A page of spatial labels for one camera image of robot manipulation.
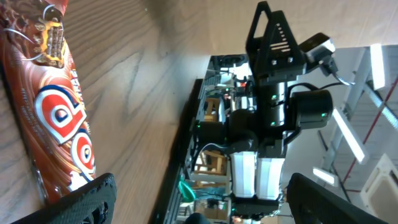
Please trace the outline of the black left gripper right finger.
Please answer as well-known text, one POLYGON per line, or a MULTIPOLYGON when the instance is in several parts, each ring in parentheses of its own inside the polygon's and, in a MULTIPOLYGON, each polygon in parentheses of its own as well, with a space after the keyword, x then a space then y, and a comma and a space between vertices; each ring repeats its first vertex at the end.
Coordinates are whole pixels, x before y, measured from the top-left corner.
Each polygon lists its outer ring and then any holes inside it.
POLYGON ((295 223, 385 224, 299 173, 289 181, 287 203, 295 223))

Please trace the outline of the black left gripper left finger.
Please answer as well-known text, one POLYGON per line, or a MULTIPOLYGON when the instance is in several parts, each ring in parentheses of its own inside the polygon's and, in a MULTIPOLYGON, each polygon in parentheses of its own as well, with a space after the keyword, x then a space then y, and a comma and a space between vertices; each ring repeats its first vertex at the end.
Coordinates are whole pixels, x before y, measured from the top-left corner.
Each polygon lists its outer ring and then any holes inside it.
POLYGON ((16 221, 17 224, 111 224, 117 197, 114 175, 105 173, 58 202, 16 221))

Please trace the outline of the red Top chocolate bar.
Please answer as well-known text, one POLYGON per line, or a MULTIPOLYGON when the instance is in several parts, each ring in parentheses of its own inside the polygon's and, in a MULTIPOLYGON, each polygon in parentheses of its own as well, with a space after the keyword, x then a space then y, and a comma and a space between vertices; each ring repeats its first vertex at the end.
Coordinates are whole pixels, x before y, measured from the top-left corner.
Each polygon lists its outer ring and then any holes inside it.
POLYGON ((1 71, 40 191, 54 203, 96 177, 66 1, 1 1, 1 71))

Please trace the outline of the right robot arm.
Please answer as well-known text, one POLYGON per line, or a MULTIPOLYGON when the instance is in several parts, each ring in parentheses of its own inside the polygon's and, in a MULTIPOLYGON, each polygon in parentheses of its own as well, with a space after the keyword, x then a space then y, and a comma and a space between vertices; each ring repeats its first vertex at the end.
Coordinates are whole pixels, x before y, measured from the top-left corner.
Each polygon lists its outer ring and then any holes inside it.
POLYGON ((322 128, 333 112, 328 90, 309 83, 295 91, 297 78, 320 69, 334 75, 331 39, 317 33, 298 44, 282 11, 257 5, 246 41, 252 78, 244 94, 252 109, 234 110, 225 122, 197 121, 192 131, 195 157, 218 151, 231 164, 231 213, 250 220, 276 215, 287 146, 304 129, 322 128))

